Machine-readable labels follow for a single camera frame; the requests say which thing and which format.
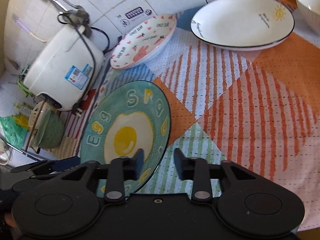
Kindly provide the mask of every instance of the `label with qr code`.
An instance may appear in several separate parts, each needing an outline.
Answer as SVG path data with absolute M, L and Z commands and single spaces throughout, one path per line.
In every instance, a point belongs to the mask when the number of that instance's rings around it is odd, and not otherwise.
M 80 71 L 80 69 L 78 69 L 75 66 L 72 66 L 68 74 L 65 76 L 65 79 L 77 88 L 79 88 L 80 90 L 82 90 L 89 78 L 82 71 Z

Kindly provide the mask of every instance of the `rabbit illustration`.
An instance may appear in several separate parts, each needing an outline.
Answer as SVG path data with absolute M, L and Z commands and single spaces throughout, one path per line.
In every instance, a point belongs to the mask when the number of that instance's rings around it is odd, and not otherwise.
M 142 59 L 145 55 L 147 55 L 147 49 L 149 48 L 149 46 L 142 46 L 138 53 L 134 56 L 133 58 L 133 62 L 137 62 L 138 60 Z

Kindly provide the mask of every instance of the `power cord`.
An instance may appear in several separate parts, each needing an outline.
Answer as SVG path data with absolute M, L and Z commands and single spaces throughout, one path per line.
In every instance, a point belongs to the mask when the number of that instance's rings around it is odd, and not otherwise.
M 74 29 L 75 29 L 76 32 L 78 33 L 79 37 L 81 38 L 82 42 L 83 42 L 84 45 L 86 46 L 87 50 L 89 51 L 89 53 L 90 53 L 90 55 L 91 55 L 91 57 L 92 57 L 92 61 L 93 61 L 93 70 L 92 70 L 92 75 L 91 75 L 91 77 L 90 77 L 90 79 L 89 79 L 88 86 L 87 86 L 86 90 L 84 91 L 84 93 L 82 94 L 82 96 L 81 96 L 81 98 L 79 99 L 79 101 L 78 101 L 77 103 L 75 103 L 74 106 L 73 106 L 73 108 L 72 108 L 72 113 L 73 113 L 73 114 L 77 114 L 77 113 L 78 113 L 78 108 L 79 108 L 79 106 L 80 106 L 80 103 L 83 101 L 84 96 L 87 94 L 87 92 L 88 92 L 88 90 L 89 90 L 89 88 L 90 88 L 90 83 L 91 83 L 91 81 L 92 81 L 92 79 L 93 79 L 93 75 L 94 75 L 94 72 L 95 72 L 95 70 L 96 70 L 97 63 L 96 63 L 96 59 L 95 59 L 95 57 L 94 57 L 94 55 L 93 55 L 93 53 L 92 53 L 92 51 L 91 51 L 88 43 L 85 41 L 82 33 L 79 32 L 79 30 L 78 30 L 76 24 L 74 23 L 74 21 L 69 17 L 69 15 L 67 15 L 67 14 L 65 14 L 65 13 L 61 13 L 61 14 L 58 15 L 57 19 L 58 19 L 58 21 L 59 21 L 60 23 L 62 23 L 62 24 L 67 24 L 67 23 L 61 22 L 60 19 L 59 19 L 60 16 L 65 16 L 65 17 L 67 17 L 68 20 L 71 22 L 71 25 L 74 27 Z
M 107 52 L 109 52 L 109 48 L 110 48 L 110 39 L 109 39 L 108 34 L 106 34 L 104 30 L 99 29 L 99 28 L 97 28 L 97 27 L 91 26 L 90 28 L 93 29 L 93 30 L 97 30 L 97 31 L 103 33 L 103 34 L 105 35 L 105 37 L 107 38 L 107 40 L 108 40 L 108 46 L 107 46 L 107 47 L 104 49 L 104 51 L 103 51 L 103 54 L 105 55 Z

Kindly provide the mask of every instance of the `screw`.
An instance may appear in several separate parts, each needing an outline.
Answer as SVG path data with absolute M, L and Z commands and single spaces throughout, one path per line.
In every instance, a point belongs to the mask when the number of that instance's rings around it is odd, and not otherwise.
M 110 191 L 107 193 L 107 198 L 109 199 L 119 199 L 122 197 L 122 193 L 119 191 Z
M 194 195 L 197 199 L 207 199 L 210 197 L 210 193 L 206 191 L 198 191 Z

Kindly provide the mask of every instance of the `green plastic bag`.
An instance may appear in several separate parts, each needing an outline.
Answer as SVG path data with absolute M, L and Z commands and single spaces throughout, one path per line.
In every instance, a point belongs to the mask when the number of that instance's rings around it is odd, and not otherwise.
M 1 117 L 0 122 L 7 142 L 16 148 L 21 149 L 28 130 L 17 125 L 12 116 Z

